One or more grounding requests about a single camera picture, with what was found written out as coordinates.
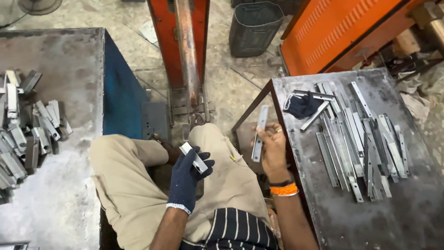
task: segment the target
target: orange machine housing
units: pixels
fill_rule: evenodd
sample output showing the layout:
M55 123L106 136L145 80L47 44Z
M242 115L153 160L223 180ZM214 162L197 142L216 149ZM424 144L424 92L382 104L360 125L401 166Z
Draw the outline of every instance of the orange machine housing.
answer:
M281 46L291 76L350 70L415 22L424 0L311 0Z
M174 11L168 8L169 5L174 7L173 0L148 0L148 7L159 41L168 81L172 89L181 89L184 88L184 84L176 30L176 16ZM197 68L200 83L203 84L210 0L190 0L190 5L193 6L191 19L194 43L196 44Z

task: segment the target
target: man's leg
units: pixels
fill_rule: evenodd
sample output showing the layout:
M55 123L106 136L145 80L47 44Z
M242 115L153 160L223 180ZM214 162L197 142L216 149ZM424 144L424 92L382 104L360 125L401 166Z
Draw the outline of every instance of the man's leg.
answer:
M249 212L269 225L267 208L256 174L248 167L229 139L211 123L196 126L189 136L192 146L210 152L215 161L213 173L204 179L204 195L188 219L185 238L197 242L206 239L214 210L234 207Z
M168 197L154 184L145 166L168 161L156 141L122 135L95 139L89 150L102 207L125 250L148 248L166 210Z

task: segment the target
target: blue work glove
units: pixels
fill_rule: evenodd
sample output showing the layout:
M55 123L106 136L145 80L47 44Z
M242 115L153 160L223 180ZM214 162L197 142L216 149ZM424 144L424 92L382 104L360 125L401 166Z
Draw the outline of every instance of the blue work glove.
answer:
M191 214L196 206L196 187L197 182L209 176L213 172L214 160L207 160L210 153L199 153L198 156L204 161L208 169L200 174L193 166L193 160L199 147L193 147L188 154L181 154L174 164L171 173L170 194L166 207L180 208Z

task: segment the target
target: table leg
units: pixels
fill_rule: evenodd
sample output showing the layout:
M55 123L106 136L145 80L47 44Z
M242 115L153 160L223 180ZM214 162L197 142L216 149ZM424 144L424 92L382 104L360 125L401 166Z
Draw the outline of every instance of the table leg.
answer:
M247 108L247 110L244 112L244 114L239 118L239 120L236 122L234 127L231 129L231 132L235 133L236 130L239 128L239 126L245 121L245 119L251 114L251 112L259 106L261 101L270 93L271 89L273 88L273 82L270 81L265 85L265 87L261 90L261 92L258 94L258 96L255 98L255 100L250 104L250 106Z

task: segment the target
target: orange thread bracelet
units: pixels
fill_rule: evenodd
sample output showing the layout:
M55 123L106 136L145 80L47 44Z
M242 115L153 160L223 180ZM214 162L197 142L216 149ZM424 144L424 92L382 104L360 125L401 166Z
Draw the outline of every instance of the orange thread bracelet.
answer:
M297 194L299 189L293 182L285 187L270 187L270 191L277 196L292 196Z

